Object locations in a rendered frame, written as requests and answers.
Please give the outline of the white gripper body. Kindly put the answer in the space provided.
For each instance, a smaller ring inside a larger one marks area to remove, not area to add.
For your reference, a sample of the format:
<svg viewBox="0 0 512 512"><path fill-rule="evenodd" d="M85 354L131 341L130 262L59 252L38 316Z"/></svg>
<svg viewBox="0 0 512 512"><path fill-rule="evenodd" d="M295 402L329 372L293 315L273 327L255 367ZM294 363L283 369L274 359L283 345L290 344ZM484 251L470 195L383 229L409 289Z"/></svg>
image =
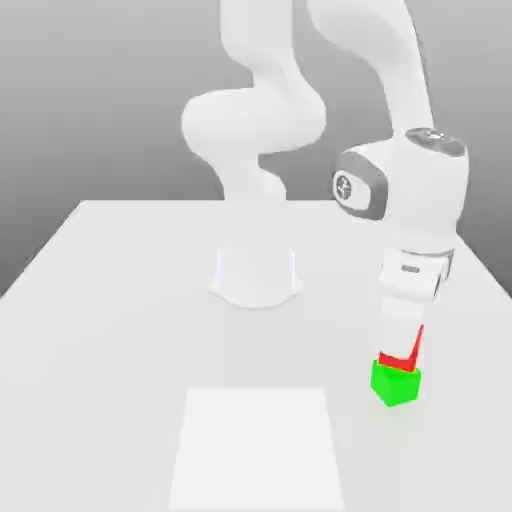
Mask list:
<svg viewBox="0 0 512 512"><path fill-rule="evenodd" d="M418 253L386 247L379 282L412 300L432 300L450 276L454 253L454 249Z"/></svg>

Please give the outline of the small red cube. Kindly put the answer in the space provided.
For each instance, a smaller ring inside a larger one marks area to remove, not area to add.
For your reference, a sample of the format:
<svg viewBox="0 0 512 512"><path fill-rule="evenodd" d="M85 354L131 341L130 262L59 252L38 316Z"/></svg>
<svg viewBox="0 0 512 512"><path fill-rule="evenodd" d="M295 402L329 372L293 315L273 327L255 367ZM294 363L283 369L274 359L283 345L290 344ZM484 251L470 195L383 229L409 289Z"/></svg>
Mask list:
<svg viewBox="0 0 512 512"><path fill-rule="evenodd" d="M420 345L421 345L423 332L424 332L424 325L421 324L418 329L418 332L417 332L414 346L413 346L409 356L406 359L397 358L397 357L385 354L384 352L380 352L379 357L378 357L378 363L381 365L390 367L390 368L400 370L400 371L413 373L416 370L416 364L417 364L417 359L418 359L418 355L419 355L419 349L420 349Z"/></svg>

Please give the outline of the small green cube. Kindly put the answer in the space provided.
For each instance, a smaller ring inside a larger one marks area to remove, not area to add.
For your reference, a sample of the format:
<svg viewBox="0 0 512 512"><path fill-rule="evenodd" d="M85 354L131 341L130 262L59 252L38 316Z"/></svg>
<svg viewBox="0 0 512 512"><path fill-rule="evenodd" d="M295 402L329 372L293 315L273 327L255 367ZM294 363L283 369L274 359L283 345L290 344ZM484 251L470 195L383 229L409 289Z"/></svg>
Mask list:
<svg viewBox="0 0 512 512"><path fill-rule="evenodd" d="M380 364L375 359L372 363L370 387L388 407L393 407L417 399L421 378L419 368L407 372Z"/></svg>

